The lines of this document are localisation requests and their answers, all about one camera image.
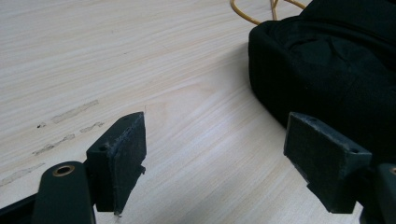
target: black cloth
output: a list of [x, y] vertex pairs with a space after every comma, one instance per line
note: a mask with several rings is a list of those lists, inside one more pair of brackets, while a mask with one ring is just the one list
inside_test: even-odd
[[396, 162], [396, 4], [314, 0], [299, 16], [249, 35], [249, 77], [283, 125], [290, 111], [331, 125]]

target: scratch mark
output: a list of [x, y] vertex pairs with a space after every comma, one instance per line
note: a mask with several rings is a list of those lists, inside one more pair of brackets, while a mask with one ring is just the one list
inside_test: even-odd
[[81, 129], [81, 130], [79, 130], [81, 133], [87, 133], [87, 132], [89, 132], [90, 130], [92, 130], [95, 126], [97, 126], [97, 127], [102, 127], [104, 125], [104, 123], [103, 122], [96, 122], [95, 124], [93, 124], [91, 127], [87, 127], [87, 128], [84, 128], [84, 129]]
[[62, 142], [67, 141], [67, 140], [72, 140], [72, 139], [75, 138], [75, 137], [76, 137], [76, 136], [75, 136], [73, 133], [68, 134], [68, 135], [67, 135], [66, 137], [64, 137], [64, 139], [62, 139], [61, 141], [56, 142], [56, 143], [52, 143], [52, 144], [46, 144], [46, 145], [45, 145], [43, 148], [41, 148], [40, 150], [32, 152], [32, 154], [34, 154], [35, 156], [38, 156], [38, 155], [40, 155], [40, 154], [43, 153], [43, 152], [50, 151], [51, 149], [53, 149], [53, 148], [59, 146]]
[[73, 118], [74, 116], [76, 116], [80, 112], [82, 112], [84, 110], [87, 110], [88, 108], [90, 108], [90, 107], [92, 107], [94, 105], [98, 105], [98, 104], [99, 104], [99, 101], [98, 100], [94, 100], [94, 101], [89, 102], [89, 103], [87, 103], [85, 105], [81, 105], [81, 106], [79, 106], [79, 107], [77, 107], [75, 109], [69, 110], [69, 111], [63, 113], [62, 115], [55, 116], [51, 120], [54, 123], [62, 122], [65, 119]]
[[37, 169], [38, 167], [44, 165], [45, 163], [40, 163], [36, 166], [32, 166], [30, 168], [27, 169], [23, 169], [23, 170], [19, 170], [17, 172], [15, 172], [12, 175], [7, 176], [6, 178], [2, 179], [0, 182], [0, 187], [3, 187], [7, 184], [12, 183], [14, 180], [19, 179], [25, 175], [29, 175], [30, 173], [32, 173], [33, 170]]
[[41, 122], [39, 125], [37, 125], [37, 128], [44, 128], [45, 126], [47, 126], [47, 124], [45, 122]]

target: black bag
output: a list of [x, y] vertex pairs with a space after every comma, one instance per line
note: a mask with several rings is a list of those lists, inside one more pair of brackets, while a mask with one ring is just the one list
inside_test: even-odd
[[396, 4], [314, 0], [299, 16], [249, 35], [249, 76], [283, 125], [290, 111], [316, 117], [396, 162]]

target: black plastic bracket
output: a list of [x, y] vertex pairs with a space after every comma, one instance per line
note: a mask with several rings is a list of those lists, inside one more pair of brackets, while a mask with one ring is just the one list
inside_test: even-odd
[[0, 223], [95, 223], [92, 206], [119, 215], [137, 179], [145, 173], [143, 112], [116, 121], [88, 150], [84, 163], [49, 168], [39, 191], [0, 210]]

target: wooden table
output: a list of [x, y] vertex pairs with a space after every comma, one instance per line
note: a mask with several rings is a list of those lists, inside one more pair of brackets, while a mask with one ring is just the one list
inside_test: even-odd
[[[270, 3], [238, 0], [270, 20]], [[301, 10], [279, 3], [278, 17]], [[327, 213], [248, 80], [253, 24], [228, 0], [0, 1], [0, 207], [145, 112], [147, 172], [98, 223], [359, 223]]]

